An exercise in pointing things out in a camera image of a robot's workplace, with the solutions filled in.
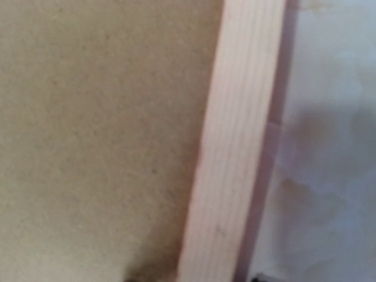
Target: hardboard surface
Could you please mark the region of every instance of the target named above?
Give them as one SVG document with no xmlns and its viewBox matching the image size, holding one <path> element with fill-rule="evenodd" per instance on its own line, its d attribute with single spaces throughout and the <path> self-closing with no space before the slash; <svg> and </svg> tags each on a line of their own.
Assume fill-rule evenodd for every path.
<svg viewBox="0 0 376 282">
<path fill-rule="evenodd" d="M 0 1 L 0 281 L 173 271 L 221 6 Z"/>
</svg>

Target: wooden strip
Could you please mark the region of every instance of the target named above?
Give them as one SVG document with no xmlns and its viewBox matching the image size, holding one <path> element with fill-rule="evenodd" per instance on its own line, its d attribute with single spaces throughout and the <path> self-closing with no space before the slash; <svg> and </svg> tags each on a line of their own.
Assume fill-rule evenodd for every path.
<svg viewBox="0 0 376 282">
<path fill-rule="evenodd" d="M 234 277 L 273 89 L 285 0 L 226 0 L 179 282 Z"/>
</svg>

